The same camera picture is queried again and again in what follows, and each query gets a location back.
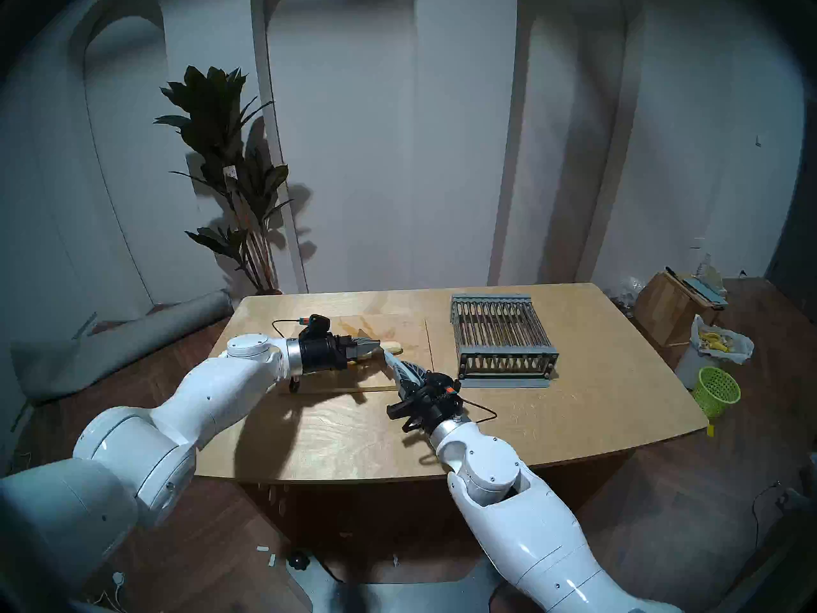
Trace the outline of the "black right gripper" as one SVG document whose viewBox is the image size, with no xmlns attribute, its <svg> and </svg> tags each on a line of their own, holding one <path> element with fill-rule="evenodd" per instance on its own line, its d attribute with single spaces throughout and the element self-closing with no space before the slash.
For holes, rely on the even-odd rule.
<svg viewBox="0 0 817 613">
<path fill-rule="evenodd" d="M 406 419 L 403 432 L 433 432 L 461 414 L 461 383 L 448 375 L 425 375 L 426 370 L 400 356 L 382 357 L 383 372 L 393 382 L 400 401 L 386 407 L 391 420 Z"/>
</svg>

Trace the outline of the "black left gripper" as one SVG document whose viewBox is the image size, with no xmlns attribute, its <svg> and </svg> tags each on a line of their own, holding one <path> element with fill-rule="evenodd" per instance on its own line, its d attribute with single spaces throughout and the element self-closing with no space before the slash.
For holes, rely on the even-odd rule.
<svg viewBox="0 0 817 613">
<path fill-rule="evenodd" d="M 299 334 L 302 372 L 343 371 L 348 363 L 362 362 L 381 351 L 381 342 L 367 337 L 338 336 L 331 333 Z"/>
</svg>

